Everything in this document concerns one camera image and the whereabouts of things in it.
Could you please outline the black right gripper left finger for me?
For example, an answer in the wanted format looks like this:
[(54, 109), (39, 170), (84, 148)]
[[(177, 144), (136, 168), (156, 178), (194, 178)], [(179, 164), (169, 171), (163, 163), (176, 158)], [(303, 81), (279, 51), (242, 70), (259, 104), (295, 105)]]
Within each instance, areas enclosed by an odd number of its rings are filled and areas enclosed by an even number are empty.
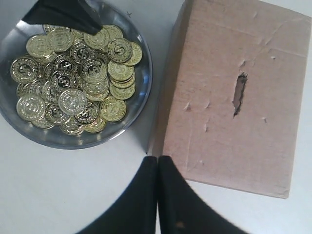
[(120, 197), (80, 234), (154, 234), (156, 229), (157, 158), (144, 157)]

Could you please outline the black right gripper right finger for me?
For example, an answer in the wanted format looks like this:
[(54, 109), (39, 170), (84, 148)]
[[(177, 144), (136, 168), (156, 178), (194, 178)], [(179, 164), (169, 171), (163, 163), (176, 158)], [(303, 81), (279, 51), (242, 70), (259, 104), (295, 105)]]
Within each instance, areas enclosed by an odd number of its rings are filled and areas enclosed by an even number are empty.
[(244, 234), (208, 206), (169, 156), (158, 158), (158, 212), (162, 234)]

